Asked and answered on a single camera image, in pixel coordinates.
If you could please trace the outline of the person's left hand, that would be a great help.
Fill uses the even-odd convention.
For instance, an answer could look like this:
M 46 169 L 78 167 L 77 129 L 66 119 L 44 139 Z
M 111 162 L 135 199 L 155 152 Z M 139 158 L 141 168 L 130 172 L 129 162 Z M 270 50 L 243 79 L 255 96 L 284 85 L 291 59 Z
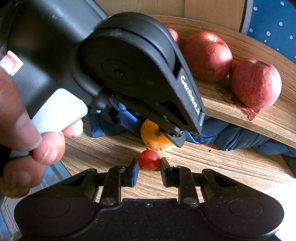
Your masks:
M 65 138 L 83 133 L 78 120 L 59 133 L 40 135 L 33 125 L 14 81 L 1 70 L 1 144 L 29 156 L 8 162 L 1 176 L 1 194 L 9 198 L 26 196 L 38 186 L 47 165 L 60 161 L 65 153 Z

